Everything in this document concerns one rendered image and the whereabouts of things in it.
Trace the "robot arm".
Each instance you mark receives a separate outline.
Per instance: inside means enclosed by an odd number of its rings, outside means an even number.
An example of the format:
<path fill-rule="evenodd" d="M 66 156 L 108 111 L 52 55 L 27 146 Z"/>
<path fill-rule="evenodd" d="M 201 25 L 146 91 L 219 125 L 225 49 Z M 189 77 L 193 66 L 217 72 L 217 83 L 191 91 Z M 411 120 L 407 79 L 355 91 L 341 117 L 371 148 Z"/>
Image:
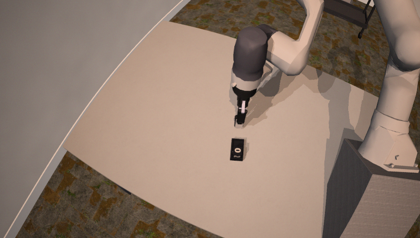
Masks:
<path fill-rule="evenodd" d="M 266 24 L 239 32 L 233 53 L 232 87 L 257 89 L 273 70 L 266 60 L 287 76 L 299 75 L 307 66 L 324 0 L 296 1 L 306 12 L 297 40 Z M 387 171 L 418 173 L 408 119 L 420 75 L 420 18 L 413 0 L 373 2 L 390 52 L 377 106 L 358 152 Z"/>

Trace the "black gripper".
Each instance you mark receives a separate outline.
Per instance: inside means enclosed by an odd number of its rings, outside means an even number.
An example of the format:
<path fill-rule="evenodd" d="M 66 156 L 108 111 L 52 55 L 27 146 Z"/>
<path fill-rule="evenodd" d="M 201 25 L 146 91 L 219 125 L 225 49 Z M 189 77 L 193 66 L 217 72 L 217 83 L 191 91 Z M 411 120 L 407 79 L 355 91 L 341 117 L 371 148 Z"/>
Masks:
<path fill-rule="evenodd" d="M 240 90 L 237 87 L 232 87 L 233 92 L 237 95 L 237 110 L 235 119 L 235 128 L 242 128 L 247 114 L 247 106 L 250 98 L 255 95 L 257 89 L 251 91 Z M 238 109 L 239 108 L 239 109 Z"/>

